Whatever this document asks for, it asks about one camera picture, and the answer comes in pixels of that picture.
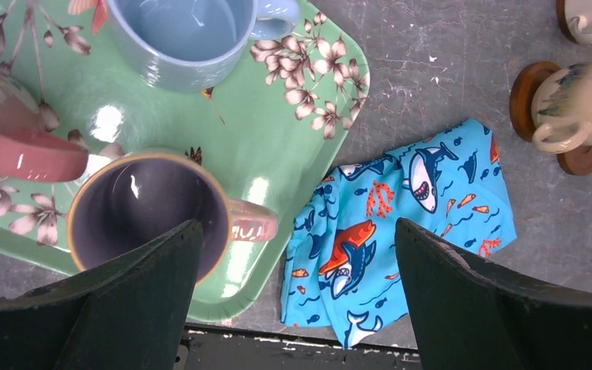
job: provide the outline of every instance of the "green tray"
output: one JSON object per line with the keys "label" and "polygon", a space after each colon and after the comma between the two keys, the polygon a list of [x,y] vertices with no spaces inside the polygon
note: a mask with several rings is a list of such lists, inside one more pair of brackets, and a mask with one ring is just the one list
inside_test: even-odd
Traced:
{"label": "green tray", "polygon": [[[166,147],[193,157],[200,148],[202,165],[229,195],[278,213],[274,240],[233,242],[194,291],[190,318],[223,321],[240,314],[260,294],[289,240],[294,216],[346,136],[342,127],[350,128],[366,99],[364,54],[300,0],[304,21],[292,35],[249,43],[237,68],[214,90],[181,95],[149,87],[122,60],[109,26],[93,35],[92,12],[70,15],[68,3],[0,0],[0,70],[12,71],[55,110],[54,134],[80,131],[94,153],[90,166],[104,160],[97,153],[110,143],[125,151]],[[0,182],[0,253],[65,274],[78,272],[67,248],[65,216],[86,178]]]}

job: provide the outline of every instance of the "pink object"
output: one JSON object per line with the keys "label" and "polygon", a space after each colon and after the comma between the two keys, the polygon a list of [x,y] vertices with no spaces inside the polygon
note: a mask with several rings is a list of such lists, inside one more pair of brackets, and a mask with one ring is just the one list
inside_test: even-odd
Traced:
{"label": "pink object", "polygon": [[60,182],[79,178],[89,153],[45,131],[57,117],[0,73],[0,177]]}

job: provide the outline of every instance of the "blue fabric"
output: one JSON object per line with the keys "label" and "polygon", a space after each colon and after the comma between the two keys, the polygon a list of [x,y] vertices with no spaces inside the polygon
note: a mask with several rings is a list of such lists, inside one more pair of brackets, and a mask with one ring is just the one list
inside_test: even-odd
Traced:
{"label": "blue fabric", "polygon": [[408,313],[394,249],[400,217],[484,257],[516,239],[500,157],[479,122],[386,154],[335,168],[287,246],[282,322],[331,325],[344,348]]}

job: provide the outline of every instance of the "wooden coaster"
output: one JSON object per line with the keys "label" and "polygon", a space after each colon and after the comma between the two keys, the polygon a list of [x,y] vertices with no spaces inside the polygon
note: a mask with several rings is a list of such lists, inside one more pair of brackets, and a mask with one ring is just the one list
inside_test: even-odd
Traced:
{"label": "wooden coaster", "polygon": [[532,98],[541,83],[561,67],[553,62],[536,62],[519,73],[510,93],[510,119],[514,131],[521,139],[530,142],[537,129],[532,121]]}
{"label": "wooden coaster", "polygon": [[580,146],[557,155],[557,161],[569,175],[586,176],[592,173],[592,146]]}
{"label": "wooden coaster", "polygon": [[560,24],[560,29],[563,35],[571,42],[579,44],[568,29],[566,22],[566,0],[557,0],[557,21]]}

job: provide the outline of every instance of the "mug handle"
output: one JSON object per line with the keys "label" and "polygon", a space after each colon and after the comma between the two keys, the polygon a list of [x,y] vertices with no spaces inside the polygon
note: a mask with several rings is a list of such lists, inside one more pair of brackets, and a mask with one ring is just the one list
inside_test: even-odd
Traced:
{"label": "mug handle", "polygon": [[278,232],[277,214],[255,203],[229,199],[233,241],[269,241]]}
{"label": "mug handle", "polygon": [[581,44],[592,44],[592,33],[584,33],[582,29],[587,25],[588,21],[584,15],[578,15],[568,22],[570,33]]}
{"label": "mug handle", "polygon": [[296,0],[258,0],[255,16],[251,39],[282,39],[301,21],[301,8]]}
{"label": "mug handle", "polygon": [[568,139],[561,141],[544,141],[556,131],[556,127],[550,123],[544,123],[539,126],[532,135],[532,142],[538,150],[546,153],[560,154],[570,152],[579,147],[585,141],[592,131],[592,125],[589,122],[578,121],[573,124],[576,126],[575,133]]}
{"label": "mug handle", "polygon": [[36,129],[0,131],[0,176],[63,182],[82,176],[89,153],[79,145]]}

